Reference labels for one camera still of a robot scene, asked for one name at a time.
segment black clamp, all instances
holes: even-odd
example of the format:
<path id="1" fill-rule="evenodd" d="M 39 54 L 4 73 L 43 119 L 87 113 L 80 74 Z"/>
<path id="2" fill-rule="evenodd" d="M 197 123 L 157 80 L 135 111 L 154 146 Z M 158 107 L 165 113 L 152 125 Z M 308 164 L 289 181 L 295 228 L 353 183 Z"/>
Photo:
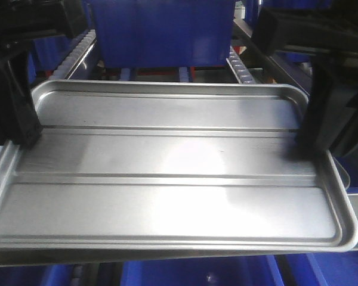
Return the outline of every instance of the black clamp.
<path id="1" fill-rule="evenodd" d="M 29 40 L 86 28 L 81 0 L 0 0 L 0 145 L 29 147 L 42 131 L 27 78 Z"/>
<path id="2" fill-rule="evenodd" d="M 307 154 L 345 156 L 358 146 L 358 0 L 329 10 L 262 8 L 252 41 L 265 54 L 311 55 L 313 86 L 296 140 Z"/>

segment metal tray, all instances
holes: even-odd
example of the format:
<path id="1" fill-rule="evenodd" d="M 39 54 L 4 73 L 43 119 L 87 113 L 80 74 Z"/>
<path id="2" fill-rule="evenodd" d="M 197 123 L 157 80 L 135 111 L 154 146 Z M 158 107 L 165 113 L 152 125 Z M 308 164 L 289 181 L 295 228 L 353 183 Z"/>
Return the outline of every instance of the metal tray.
<path id="1" fill-rule="evenodd" d="M 0 250 L 172 257 L 357 243 L 331 155 L 298 154 L 307 98 L 296 88 L 70 80 L 33 98 L 42 137 L 0 158 Z"/>

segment blue container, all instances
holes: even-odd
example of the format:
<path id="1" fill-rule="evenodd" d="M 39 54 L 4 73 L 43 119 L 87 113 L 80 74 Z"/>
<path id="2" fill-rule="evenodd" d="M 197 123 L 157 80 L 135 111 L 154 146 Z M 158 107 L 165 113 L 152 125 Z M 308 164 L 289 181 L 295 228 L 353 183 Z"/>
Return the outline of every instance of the blue container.
<path id="1" fill-rule="evenodd" d="M 86 2 L 86 0 L 82 0 L 82 8 L 84 9 L 84 13 L 86 15 L 86 21 L 88 22 L 89 29 L 93 28 L 93 22 L 91 20 L 91 9 L 90 5 Z"/>
<path id="2" fill-rule="evenodd" d="M 126 262 L 121 286 L 283 286 L 274 256 Z"/>
<path id="3" fill-rule="evenodd" d="M 264 0 L 263 6 L 284 9 L 324 9 L 332 0 Z"/>
<path id="4" fill-rule="evenodd" d="M 307 63 L 310 61 L 310 57 L 308 55 L 301 55 L 293 52 L 287 52 L 286 57 L 293 63 Z"/>
<path id="5" fill-rule="evenodd" d="M 348 194 L 358 194 L 358 186 L 351 186 L 347 189 Z"/>
<path id="6" fill-rule="evenodd" d="M 259 4 L 258 0 L 246 0 L 245 5 L 245 22 L 251 27 L 255 27 L 258 19 Z"/>
<path id="7" fill-rule="evenodd" d="M 37 71 L 55 70 L 73 47 L 65 36 L 36 39 L 32 56 Z"/>
<path id="8" fill-rule="evenodd" d="M 358 166 L 354 164 L 350 156 L 344 158 L 337 158 L 339 163 L 347 171 L 350 176 L 350 187 L 358 187 Z"/>
<path id="9" fill-rule="evenodd" d="M 69 286 L 73 265 L 0 268 L 0 286 Z"/>
<path id="10" fill-rule="evenodd" d="M 106 67 L 224 65 L 235 0 L 87 0 Z"/>
<path id="11" fill-rule="evenodd" d="M 298 286 L 358 286 L 358 251 L 288 255 Z"/>
<path id="12" fill-rule="evenodd" d="M 32 83 L 36 79 L 36 70 L 35 63 L 33 62 L 33 57 L 31 53 L 28 55 L 28 82 Z"/>

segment silver tray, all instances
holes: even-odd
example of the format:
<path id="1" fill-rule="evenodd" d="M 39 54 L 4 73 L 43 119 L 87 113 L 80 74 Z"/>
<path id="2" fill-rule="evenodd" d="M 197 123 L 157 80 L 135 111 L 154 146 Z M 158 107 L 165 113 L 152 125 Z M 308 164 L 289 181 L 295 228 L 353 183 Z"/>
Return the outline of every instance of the silver tray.
<path id="1" fill-rule="evenodd" d="M 33 98 L 42 137 L 0 158 L 0 250 L 172 257 L 357 243 L 330 153 L 307 160 L 294 143 L 307 105 L 296 88 L 70 80 Z"/>

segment blue plastic bin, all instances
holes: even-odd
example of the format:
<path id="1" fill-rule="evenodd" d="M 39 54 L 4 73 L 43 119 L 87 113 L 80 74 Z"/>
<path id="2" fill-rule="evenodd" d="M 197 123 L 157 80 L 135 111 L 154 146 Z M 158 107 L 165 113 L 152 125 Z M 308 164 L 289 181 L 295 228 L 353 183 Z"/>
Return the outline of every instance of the blue plastic bin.
<path id="1" fill-rule="evenodd" d="M 28 55 L 28 82 L 32 83 L 36 79 L 35 63 L 33 62 L 32 54 Z"/>
<path id="2" fill-rule="evenodd" d="M 224 65 L 235 0 L 87 0 L 106 67 Z"/>
<path id="3" fill-rule="evenodd" d="M 121 286 L 283 286 L 274 256 L 126 262 Z"/>
<path id="4" fill-rule="evenodd" d="M 323 9 L 328 8 L 332 0 L 263 0 L 263 6 L 285 9 Z"/>
<path id="5" fill-rule="evenodd" d="M 298 286 L 358 286 L 358 251 L 288 255 Z"/>
<path id="6" fill-rule="evenodd" d="M 358 186 L 351 186 L 347 189 L 348 194 L 358 194 Z"/>
<path id="7" fill-rule="evenodd" d="M 255 27 L 259 13 L 259 0 L 246 0 L 243 2 L 245 6 L 245 22 L 251 27 Z"/>
<path id="8" fill-rule="evenodd" d="M 91 9 L 90 5 L 86 2 L 86 0 L 82 0 L 82 8 L 84 9 L 84 13 L 86 15 L 86 21 L 88 22 L 89 29 L 93 28 L 93 22 L 91 20 Z"/>
<path id="9" fill-rule="evenodd" d="M 69 286 L 73 265 L 0 268 L 0 286 Z"/>
<path id="10" fill-rule="evenodd" d="M 353 159 L 350 156 L 344 158 L 337 158 L 339 163 L 343 166 L 343 168 L 347 171 L 350 176 L 350 188 L 356 187 L 358 188 L 358 166 L 354 164 Z"/>
<path id="11" fill-rule="evenodd" d="M 37 71 L 55 70 L 72 50 L 65 36 L 36 39 L 32 56 Z"/>

